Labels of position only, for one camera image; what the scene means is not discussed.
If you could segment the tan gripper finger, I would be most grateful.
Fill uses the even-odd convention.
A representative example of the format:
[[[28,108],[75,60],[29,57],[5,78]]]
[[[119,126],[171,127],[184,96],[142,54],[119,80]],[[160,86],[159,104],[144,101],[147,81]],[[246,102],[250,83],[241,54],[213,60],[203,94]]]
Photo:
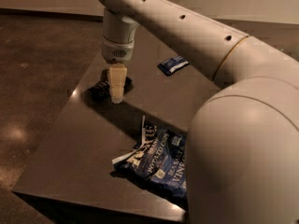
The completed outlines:
[[[123,63],[114,63],[108,69],[108,83],[111,102],[120,104],[123,99],[127,68]]]

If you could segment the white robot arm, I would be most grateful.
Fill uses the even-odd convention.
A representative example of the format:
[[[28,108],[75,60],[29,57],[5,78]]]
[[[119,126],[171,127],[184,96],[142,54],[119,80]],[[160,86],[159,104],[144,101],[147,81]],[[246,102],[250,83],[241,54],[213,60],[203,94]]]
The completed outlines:
[[[191,224],[298,224],[299,62],[166,0],[99,0],[113,103],[144,26],[221,91],[195,114],[185,147]]]

